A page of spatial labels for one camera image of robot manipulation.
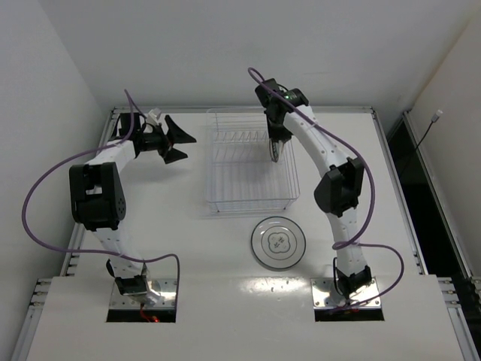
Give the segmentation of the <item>green rimmed white plate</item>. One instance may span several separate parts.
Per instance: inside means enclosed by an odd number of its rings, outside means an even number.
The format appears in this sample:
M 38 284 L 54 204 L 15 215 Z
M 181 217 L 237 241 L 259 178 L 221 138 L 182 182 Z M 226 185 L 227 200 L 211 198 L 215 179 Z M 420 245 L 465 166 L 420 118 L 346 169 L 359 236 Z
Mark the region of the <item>green rimmed white plate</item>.
M 278 143 L 273 139 L 269 139 L 269 152 L 272 162 L 279 161 L 279 150 L 278 150 Z

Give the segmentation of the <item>grey rimmed white plate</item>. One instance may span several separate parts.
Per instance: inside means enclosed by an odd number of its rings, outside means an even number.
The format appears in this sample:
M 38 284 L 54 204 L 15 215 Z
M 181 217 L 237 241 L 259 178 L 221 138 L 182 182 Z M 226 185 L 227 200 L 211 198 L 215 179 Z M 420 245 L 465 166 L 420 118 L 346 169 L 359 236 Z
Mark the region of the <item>grey rimmed white plate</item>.
M 273 216 L 256 224 L 250 235 L 250 248 L 260 265 L 273 271 L 284 271 L 302 260 L 307 241 L 295 221 Z

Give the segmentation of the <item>orange sunburst plate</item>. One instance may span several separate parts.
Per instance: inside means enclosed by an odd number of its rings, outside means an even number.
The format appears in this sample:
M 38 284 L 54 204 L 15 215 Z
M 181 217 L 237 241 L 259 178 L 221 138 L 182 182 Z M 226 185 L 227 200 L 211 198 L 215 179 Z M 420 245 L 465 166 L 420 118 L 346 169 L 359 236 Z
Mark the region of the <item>orange sunburst plate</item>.
M 277 161 L 280 161 L 281 156 L 283 154 L 284 143 L 282 141 L 278 141 L 276 143 L 276 150 L 277 150 Z

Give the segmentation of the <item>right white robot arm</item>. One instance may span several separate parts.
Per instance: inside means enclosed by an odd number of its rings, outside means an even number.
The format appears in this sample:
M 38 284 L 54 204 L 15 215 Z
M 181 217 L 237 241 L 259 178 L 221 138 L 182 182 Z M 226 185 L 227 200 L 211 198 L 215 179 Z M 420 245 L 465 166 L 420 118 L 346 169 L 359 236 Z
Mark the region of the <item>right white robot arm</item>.
M 280 145 L 295 137 L 316 166 L 320 182 L 313 191 L 319 209 L 326 214 L 334 238 L 336 251 L 334 282 L 344 298 L 371 282 L 371 269 L 358 245 L 368 221 L 357 226 L 357 207 L 362 192 L 363 178 L 370 174 L 362 157 L 349 156 L 338 147 L 340 140 L 324 130 L 314 115 L 305 95 L 299 89 L 282 91 L 261 85 L 255 89 L 268 123 L 268 134 Z

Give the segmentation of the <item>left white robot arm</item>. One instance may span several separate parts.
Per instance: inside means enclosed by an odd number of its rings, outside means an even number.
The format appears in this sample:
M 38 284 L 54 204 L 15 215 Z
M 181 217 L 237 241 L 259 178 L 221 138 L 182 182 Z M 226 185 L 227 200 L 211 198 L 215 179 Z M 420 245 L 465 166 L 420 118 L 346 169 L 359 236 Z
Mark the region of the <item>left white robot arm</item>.
M 156 151 L 164 163 L 187 158 L 177 144 L 196 140 L 183 131 L 170 115 L 153 109 L 148 114 L 122 113 L 105 149 L 82 165 L 69 169 L 71 212 L 100 242 L 108 256 L 107 271 L 119 294 L 140 305 L 155 305 L 161 288 L 150 277 L 145 259 L 133 246 L 124 219 L 127 204 L 120 180 L 121 171 L 143 152 Z

